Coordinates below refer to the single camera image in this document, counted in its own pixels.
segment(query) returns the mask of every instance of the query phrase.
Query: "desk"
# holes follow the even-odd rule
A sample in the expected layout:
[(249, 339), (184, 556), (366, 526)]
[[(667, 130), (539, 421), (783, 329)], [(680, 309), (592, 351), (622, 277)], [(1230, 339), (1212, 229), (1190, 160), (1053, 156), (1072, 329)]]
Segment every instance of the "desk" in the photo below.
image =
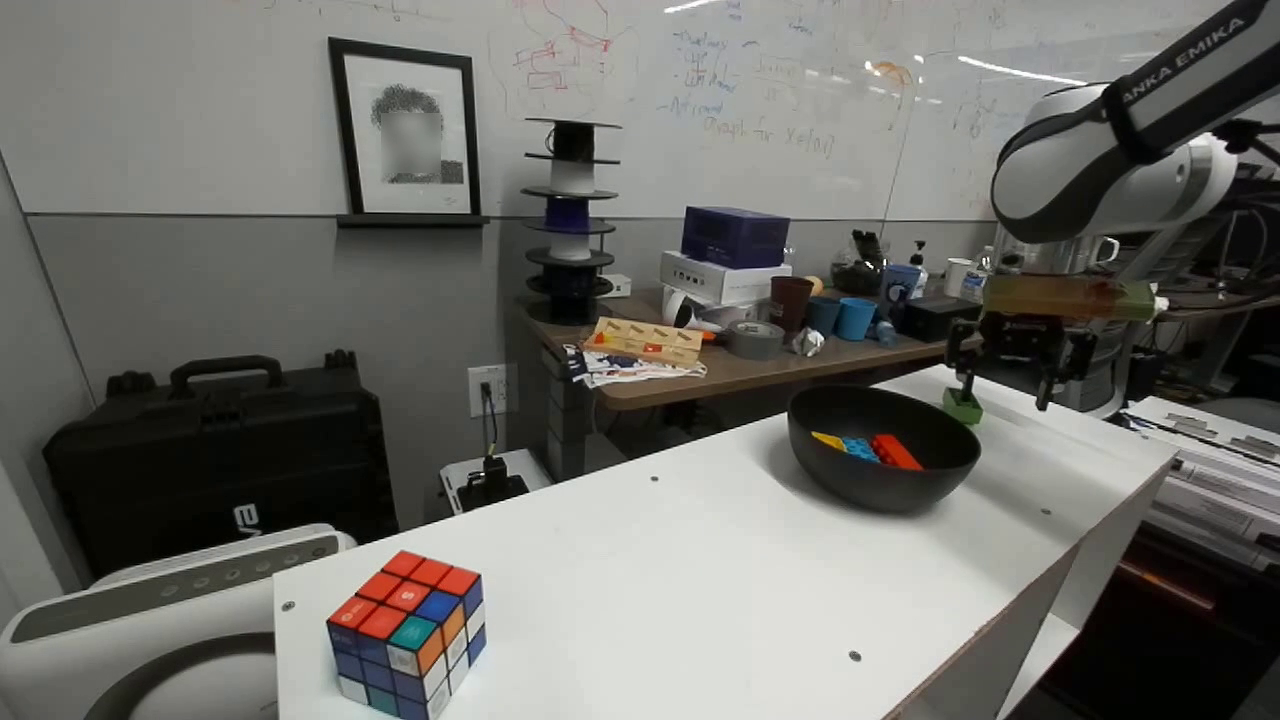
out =
[[(655, 321), (655, 313), (640, 300), (603, 300), (603, 313), (628, 321)], [(583, 414), (589, 412), (649, 412), (667, 403), (692, 401), (722, 401), (742, 390), (789, 388), (824, 374), (853, 374), (874, 366), (908, 366), (924, 359), (949, 355), (949, 345), (922, 345), (900, 334), (897, 345), (845, 345), (829, 339), (817, 355), (782, 355), (782, 359), (744, 359), (722, 345), (705, 348), (708, 374), (680, 374), (680, 380), (649, 380), (649, 384), (608, 384), (602, 390), (583, 390), (563, 374), (563, 345), (589, 339), (592, 329), (563, 329), (526, 315), (547, 373), (547, 465), (552, 476), (582, 476), (582, 449), (583, 449)]]
[[(949, 380), (883, 388), (937, 403)], [(817, 493), (774, 414), (280, 572), (280, 717), (369, 717), (337, 695), (323, 615), (398, 546), (490, 585), (448, 720), (999, 717), (1081, 630), (1172, 451), (977, 397), (984, 459), (915, 519)]]

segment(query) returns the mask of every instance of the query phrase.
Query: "white wall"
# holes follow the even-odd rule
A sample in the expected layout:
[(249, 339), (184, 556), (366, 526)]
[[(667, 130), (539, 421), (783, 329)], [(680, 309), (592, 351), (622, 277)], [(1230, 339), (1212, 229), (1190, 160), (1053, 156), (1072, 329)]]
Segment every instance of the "white wall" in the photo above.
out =
[(44, 282), (38, 243), (0, 164), (0, 618), (75, 585), (82, 563), (44, 470), (44, 439), (90, 407), (74, 339)]

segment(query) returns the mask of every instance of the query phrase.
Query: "box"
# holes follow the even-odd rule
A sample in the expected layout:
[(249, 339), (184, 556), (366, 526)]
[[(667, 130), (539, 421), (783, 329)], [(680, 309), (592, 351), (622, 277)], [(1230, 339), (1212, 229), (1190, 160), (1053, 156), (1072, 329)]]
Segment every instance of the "box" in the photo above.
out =
[(622, 315), (602, 315), (592, 334), (583, 339), (592, 351), (636, 355), (651, 365), (699, 365), (705, 330), (683, 330), (667, 325), (636, 325)]
[(723, 266), (777, 266), (789, 251), (789, 225), (783, 214), (742, 209), (690, 209), (680, 246)]
[(113, 374), (44, 459), (94, 577), (301, 524), (398, 530), (379, 401), (353, 351), (291, 373), (269, 355), (194, 359), (169, 388)]
[(398, 551), (332, 615), (341, 695), (438, 720), (490, 644), (480, 572)]
[(708, 309), (758, 309), (762, 300), (774, 297), (774, 277), (791, 277), (791, 264), (723, 266), (723, 264), (680, 256), (680, 251), (663, 251), (663, 264), (659, 264), (659, 279), (667, 297), (680, 290)]

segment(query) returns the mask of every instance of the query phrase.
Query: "wooden table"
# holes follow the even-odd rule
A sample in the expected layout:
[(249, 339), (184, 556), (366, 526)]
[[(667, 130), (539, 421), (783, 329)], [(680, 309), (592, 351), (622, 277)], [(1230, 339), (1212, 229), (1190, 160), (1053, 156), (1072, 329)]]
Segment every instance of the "wooden table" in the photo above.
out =
[[(603, 300), (608, 315), (628, 321), (655, 321), (655, 309), (640, 300)], [(592, 329), (567, 329), (567, 325), (546, 325), (530, 315), (530, 329), (537, 345), (546, 348), (546, 373), (547, 373), (547, 465), (552, 476), (582, 476), (582, 449), (589, 437), (589, 412), (651, 412), (667, 403), (697, 403), (697, 401), (723, 401), (742, 390), (765, 390), (765, 388), (791, 388), (824, 374), (853, 374), (853, 373), (875, 373), (875, 366), (911, 366), (941, 359), (949, 345), (922, 345), (922, 339), (897, 339), (897, 345), (845, 345), (829, 339), (817, 355), (777, 355), (777, 359), (748, 359), (722, 345), (705, 348), (708, 374), (680, 374), (680, 380), (645, 380), (645, 384), (608, 384), (596, 390), (583, 390), (563, 373), (563, 345), (589, 339)]]

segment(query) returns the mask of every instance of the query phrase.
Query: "blue box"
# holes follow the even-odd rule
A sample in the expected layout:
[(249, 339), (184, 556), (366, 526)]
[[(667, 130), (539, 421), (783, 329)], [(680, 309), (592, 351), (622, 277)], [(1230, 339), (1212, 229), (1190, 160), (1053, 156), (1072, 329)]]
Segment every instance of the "blue box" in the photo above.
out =
[(680, 251), (723, 266), (777, 266), (789, 251), (783, 214), (742, 211), (742, 209), (690, 209)]

